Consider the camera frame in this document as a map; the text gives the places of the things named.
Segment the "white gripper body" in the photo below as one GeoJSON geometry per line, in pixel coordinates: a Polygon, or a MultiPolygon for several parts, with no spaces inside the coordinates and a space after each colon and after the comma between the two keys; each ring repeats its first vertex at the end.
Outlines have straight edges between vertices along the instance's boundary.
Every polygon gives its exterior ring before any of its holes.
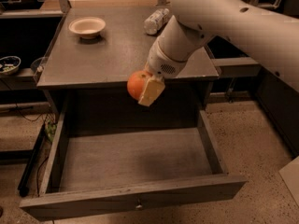
{"type": "Polygon", "coordinates": [[[185,67],[186,61],[177,62],[167,57],[161,50],[159,42],[155,41],[149,50],[145,70],[156,77],[176,77],[185,67]]]}

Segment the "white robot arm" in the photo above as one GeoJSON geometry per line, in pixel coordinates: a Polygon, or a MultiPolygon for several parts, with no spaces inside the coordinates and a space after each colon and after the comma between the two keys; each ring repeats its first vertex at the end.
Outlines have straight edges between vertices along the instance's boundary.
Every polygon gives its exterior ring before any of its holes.
{"type": "Polygon", "coordinates": [[[171,0],[172,17],[149,51],[149,73],[137,93],[151,105],[164,81],[176,77],[188,59],[220,36],[299,91],[299,20],[241,0],[171,0]]]}

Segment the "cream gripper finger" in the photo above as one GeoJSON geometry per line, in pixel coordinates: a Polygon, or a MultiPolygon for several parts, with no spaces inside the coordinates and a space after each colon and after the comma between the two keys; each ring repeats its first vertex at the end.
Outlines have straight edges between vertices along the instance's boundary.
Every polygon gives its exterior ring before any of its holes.
{"type": "Polygon", "coordinates": [[[162,77],[150,77],[138,99],[138,103],[143,106],[151,106],[165,89],[164,79],[162,77]]]}

